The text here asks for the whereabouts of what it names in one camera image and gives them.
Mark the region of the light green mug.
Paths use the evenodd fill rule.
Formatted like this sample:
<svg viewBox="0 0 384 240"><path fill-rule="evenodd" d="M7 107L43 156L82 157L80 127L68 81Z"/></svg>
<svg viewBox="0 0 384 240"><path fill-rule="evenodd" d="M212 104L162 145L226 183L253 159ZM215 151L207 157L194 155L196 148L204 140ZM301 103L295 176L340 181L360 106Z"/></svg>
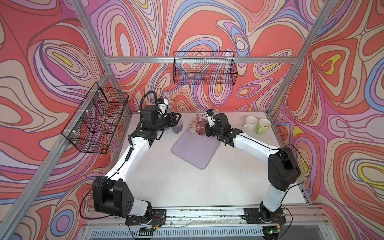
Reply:
<svg viewBox="0 0 384 240"><path fill-rule="evenodd" d="M270 127L272 126L272 122L268 119L259 119L258 125L256 127L256 133L258 135L265 134Z"/></svg>

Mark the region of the purple grey mug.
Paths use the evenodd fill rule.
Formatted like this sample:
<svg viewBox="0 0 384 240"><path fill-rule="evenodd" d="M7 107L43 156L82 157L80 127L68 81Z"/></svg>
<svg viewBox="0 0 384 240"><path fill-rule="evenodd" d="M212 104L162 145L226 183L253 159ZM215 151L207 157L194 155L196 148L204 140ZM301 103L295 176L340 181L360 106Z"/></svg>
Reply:
<svg viewBox="0 0 384 240"><path fill-rule="evenodd" d="M183 121L182 119L180 119L178 121L178 123L172 127L172 131L175 133L175 134L178 134L180 133L181 131L183 130Z"/></svg>

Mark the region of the pink mug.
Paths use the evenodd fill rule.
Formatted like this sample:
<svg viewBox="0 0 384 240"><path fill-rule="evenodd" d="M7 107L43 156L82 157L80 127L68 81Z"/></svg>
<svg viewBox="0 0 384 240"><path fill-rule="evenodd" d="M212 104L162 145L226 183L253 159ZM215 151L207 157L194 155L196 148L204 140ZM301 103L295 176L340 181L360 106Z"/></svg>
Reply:
<svg viewBox="0 0 384 240"><path fill-rule="evenodd" d="M206 135L206 125L208 122L204 120L203 116L201 114L197 114L195 116L195 119L190 123L189 125L189 131L192 134L197 134L199 136L205 136Z"/></svg>

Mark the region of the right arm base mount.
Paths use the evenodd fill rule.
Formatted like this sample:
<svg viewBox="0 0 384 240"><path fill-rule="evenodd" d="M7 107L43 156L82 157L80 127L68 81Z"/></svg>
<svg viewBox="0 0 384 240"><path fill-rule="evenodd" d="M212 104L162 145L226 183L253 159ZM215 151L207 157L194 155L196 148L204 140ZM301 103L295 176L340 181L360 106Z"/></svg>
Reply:
<svg viewBox="0 0 384 240"><path fill-rule="evenodd" d="M275 212L269 212L267 209L260 210L260 208L245 208L241 218L247 224L284 225L287 222L282 208L277 209Z"/></svg>

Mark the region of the white mug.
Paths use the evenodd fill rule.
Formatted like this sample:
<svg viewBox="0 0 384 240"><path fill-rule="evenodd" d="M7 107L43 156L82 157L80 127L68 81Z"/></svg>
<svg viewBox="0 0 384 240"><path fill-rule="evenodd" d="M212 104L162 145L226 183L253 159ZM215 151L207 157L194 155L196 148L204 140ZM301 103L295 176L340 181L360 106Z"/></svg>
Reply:
<svg viewBox="0 0 384 240"><path fill-rule="evenodd" d="M246 132L254 132L256 130L258 119L253 116L245 118L246 124L243 126L243 130Z"/></svg>

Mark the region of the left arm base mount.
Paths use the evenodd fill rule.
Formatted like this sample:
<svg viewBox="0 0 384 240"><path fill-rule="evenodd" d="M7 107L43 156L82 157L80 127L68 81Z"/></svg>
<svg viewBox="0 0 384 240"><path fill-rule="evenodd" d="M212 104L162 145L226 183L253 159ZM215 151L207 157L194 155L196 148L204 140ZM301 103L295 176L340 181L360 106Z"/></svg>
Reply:
<svg viewBox="0 0 384 240"><path fill-rule="evenodd" d="M125 225L160 227L166 223L166 216L166 209L152 209L151 211L147 211L144 216L128 216Z"/></svg>

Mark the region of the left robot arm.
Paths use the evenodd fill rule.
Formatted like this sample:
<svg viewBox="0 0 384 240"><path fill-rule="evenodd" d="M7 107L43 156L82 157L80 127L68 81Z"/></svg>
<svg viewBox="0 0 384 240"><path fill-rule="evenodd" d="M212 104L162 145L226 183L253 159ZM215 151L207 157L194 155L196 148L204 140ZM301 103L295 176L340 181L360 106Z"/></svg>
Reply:
<svg viewBox="0 0 384 240"><path fill-rule="evenodd" d="M169 112L168 101L159 98L155 91L144 94L139 113L139 123L128 135L128 148L104 177L95 178L92 192L96 212L121 218L139 217L149 222L153 217L152 204L136 199L129 181L153 143L162 138L166 129L177 126L182 115Z"/></svg>

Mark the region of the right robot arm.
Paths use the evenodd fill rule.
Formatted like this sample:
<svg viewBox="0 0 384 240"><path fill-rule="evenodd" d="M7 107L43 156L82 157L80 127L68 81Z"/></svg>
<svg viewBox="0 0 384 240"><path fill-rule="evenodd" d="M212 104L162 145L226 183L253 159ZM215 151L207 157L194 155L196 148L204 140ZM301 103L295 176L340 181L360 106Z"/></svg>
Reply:
<svg viewBox="0 0 384 240"><path fill-rule="evenodd" d="M270 183L266 197L260 203L259 218L269 223L282 208L282 202L287 192L298 185L301 170L291 148L274 147L258 141L242 130L232 128L224 113L215 114L207 110L205 125L207 137L216 137L218 141L233 148L243 150L268 166L268 181Z"/></svg>

